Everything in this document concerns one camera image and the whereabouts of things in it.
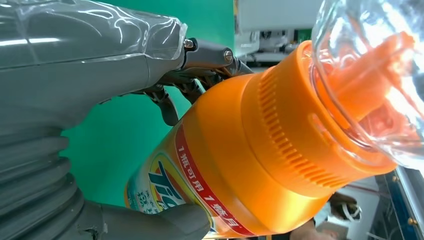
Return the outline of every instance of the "plastic wrap cover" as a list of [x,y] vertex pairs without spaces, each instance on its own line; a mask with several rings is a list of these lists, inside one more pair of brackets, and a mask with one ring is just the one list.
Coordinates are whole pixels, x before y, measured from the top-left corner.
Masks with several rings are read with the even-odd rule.
[[0,27],[0,69],[134,54],[174,60],[187,29],[89,0],[0,0]]

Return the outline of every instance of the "gray robot arm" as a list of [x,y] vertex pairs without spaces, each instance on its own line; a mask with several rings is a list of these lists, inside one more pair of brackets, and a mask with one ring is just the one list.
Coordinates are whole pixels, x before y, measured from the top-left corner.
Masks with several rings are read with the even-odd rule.
[[84,200],[64,129],[184,61],[176,18],[86,0],[0,0],[0,239],[201,239],[200,207],[158,215]]

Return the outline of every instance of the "orange bottle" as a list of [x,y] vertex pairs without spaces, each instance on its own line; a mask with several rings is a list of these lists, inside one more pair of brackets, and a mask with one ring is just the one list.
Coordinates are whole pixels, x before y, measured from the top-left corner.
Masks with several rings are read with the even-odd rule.
[[286,233],[339,188],[392,171],[401,152],[414,158],[424,138],[398,104],[423,116],[405,88],[414,39],[393,33],[352,51],[357,41],[316,34],[277,66],[203,94],[128,181],[127,206],[197,203],[211,239]]

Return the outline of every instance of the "detergent bottle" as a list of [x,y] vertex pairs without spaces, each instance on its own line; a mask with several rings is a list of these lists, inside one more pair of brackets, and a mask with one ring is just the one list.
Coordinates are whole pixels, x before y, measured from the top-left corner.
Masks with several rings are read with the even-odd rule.
[[206,238],[272,235],[353,181],[419,168],[423,28],[408,6],[325,0],[312,41],[197,100],[128,181],[127,206],[196,203],[210,217]]

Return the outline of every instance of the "brand logo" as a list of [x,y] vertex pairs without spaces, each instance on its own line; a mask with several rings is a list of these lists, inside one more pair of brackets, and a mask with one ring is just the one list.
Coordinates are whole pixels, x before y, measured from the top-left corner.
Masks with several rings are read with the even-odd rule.
[[158,154],[148,173],[152,197],[161,211],[190,202],[189,190],[167,156]]

